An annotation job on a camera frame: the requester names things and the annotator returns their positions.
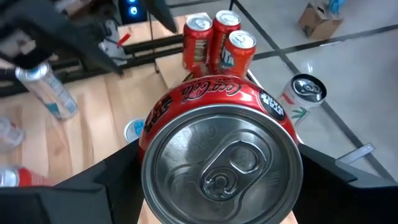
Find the black computer blue light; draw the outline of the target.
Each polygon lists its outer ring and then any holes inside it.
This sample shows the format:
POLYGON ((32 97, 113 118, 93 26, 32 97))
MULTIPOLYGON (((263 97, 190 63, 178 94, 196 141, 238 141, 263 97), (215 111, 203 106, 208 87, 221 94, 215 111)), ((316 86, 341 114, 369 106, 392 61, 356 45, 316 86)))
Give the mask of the black computer blue light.
POLYGON ((141 0, 118 0, 118 8, 123 24, 133 24, 148 20, 147 10, 141 0))

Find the red Coca-Cola Star Wars can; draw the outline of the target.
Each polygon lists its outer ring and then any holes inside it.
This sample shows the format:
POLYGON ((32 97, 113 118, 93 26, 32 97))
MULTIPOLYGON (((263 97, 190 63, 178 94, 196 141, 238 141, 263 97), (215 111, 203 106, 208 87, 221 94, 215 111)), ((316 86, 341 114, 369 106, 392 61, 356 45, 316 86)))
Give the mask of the red Coca-Cola Star Wars can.
POLYGON ((280 224, 300 193, 294 127, 264 89, 194 78, 151 109, 139 139, 145 200, 163 224, 280 224))

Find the large blue cloth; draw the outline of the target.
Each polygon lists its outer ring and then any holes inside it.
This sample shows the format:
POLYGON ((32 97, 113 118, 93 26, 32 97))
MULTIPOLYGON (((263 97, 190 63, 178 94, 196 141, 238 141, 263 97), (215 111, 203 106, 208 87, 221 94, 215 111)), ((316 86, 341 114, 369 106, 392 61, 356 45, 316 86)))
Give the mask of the large blue cloth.
POLYGON ((328 0, 328 9, 332 14, 338 15, 345 0, 328 0))

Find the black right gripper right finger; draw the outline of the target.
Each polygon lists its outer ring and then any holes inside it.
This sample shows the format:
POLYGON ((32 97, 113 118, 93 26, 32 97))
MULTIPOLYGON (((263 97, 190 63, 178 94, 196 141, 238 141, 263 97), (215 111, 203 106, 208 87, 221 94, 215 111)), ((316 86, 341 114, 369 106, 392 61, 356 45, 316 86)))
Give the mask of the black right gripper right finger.
POLYGON ((299 224, 398 224, 398 183, 299 144, 303 183, 299 224))

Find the white Celsius can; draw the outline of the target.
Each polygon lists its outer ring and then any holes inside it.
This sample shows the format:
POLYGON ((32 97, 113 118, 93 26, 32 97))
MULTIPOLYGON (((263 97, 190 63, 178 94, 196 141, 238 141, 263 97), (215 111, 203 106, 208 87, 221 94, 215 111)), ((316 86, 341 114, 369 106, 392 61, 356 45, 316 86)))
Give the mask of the white Celsius can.
POLYGON ((19 146, 25 138, 25 131, 11 120, 0 117, 0 153, 9 152, 19 146))
POLYGON ((326 86, 318 78, 302 73, 288 81, 277 101, 295 126, 318 108, 326 96, 326 86))

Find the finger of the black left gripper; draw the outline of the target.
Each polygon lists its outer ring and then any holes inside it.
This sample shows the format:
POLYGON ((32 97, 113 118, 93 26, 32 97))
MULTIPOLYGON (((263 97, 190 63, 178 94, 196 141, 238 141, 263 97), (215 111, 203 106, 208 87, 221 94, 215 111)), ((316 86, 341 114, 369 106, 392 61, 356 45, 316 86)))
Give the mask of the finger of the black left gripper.
POLYGON ((65 50, 96 66, 118 75, 123 70, 83 31, 74 26, 64 15, 57 12, 44 16, 40 46, 54 53, 65 50))
POLYGON ((146 0, 146 8, 167 30, 172 33, 178 32, 174 17, 165 0, 146 0))

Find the grey metal bracket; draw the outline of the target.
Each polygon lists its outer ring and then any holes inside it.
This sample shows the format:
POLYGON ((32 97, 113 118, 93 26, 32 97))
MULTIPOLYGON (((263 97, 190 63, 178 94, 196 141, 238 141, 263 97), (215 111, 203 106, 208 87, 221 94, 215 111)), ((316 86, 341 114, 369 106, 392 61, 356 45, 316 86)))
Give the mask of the grey metal bracket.
POLYGON ((373 150, 375 150, 375 147, 371 143, 368 143, 360 148, 346 153, 345 155, 342 155, 341 157, 337 158, 337 161, 351 164, 354 161, 357 161, 358 159, 372 153, 373 150))

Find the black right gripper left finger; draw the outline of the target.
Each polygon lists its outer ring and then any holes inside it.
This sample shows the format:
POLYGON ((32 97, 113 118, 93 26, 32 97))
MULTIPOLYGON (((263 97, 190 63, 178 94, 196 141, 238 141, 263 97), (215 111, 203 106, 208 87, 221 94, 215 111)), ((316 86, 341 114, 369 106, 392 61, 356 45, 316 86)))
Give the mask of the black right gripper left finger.
POLYGON ((139 142, 50 186, 0 188, 0 224, 137 224, 139 142))

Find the brown cardboard box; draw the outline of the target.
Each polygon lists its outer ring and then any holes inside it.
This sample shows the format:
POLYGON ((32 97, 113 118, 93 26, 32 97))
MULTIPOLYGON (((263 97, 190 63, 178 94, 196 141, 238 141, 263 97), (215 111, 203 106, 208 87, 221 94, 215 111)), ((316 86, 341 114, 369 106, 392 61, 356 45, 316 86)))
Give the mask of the brown cardboard box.
POLYGON ((330 12, 325 2, 309 2, 298 24, 309 39, 329 39, 344 21, 343 17, 330 12))

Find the silver sugar-free Red Bull can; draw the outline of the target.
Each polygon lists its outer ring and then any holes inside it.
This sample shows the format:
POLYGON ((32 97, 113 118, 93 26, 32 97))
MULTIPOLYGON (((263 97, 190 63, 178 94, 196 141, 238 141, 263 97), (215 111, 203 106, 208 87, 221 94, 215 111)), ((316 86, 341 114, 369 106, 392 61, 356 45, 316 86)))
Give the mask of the silver sugar-free Red Bull can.
POLYGON ((78 112, 77 104, 61 81, 53 74, 48 62, 32 69, 16 67, 16 78, 59 120, 69 119, 78 112))

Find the red Coke Zero can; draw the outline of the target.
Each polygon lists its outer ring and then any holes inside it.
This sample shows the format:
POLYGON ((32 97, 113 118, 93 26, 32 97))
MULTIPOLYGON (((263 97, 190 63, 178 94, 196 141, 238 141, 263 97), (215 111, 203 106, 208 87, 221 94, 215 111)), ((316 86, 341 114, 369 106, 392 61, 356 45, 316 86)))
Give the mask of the red Coke Zero can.
POLYGON ((208 62, 213 21, 204 15, 189 16, 183 27, 183 66, 191 72, 208 62))
POLYGON ((216 13, 213 19, 213 39, 210 47, 210 70, 212 75, 234 73, 226 67, 221 66, 221 54, 226 39, 232 31, 240 30, 241 20, 240 17, 233 11, 221 10, 216 13))

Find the blue silver Red Bull can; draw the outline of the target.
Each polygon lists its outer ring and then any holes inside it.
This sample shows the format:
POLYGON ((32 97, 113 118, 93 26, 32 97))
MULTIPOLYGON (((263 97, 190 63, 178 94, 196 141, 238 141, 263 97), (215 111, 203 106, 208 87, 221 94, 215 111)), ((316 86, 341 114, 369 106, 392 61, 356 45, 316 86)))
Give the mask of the blue silver Red Bull can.
POLYGON ((144 129, 143 119, 132 119, 124 128, 124 137, 127 143, 131 143, 140 138, 141 132, 144 129))

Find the red Fanta strawberry can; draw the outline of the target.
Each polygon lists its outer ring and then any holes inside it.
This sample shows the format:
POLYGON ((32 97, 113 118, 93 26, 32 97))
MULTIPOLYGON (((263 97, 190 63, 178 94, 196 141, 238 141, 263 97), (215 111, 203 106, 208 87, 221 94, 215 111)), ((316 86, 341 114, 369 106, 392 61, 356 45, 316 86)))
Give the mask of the red Fanta strawberry can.
POLYGON ((52 186, 48 178, 25 167, 0 167, 0 187, 52 186))

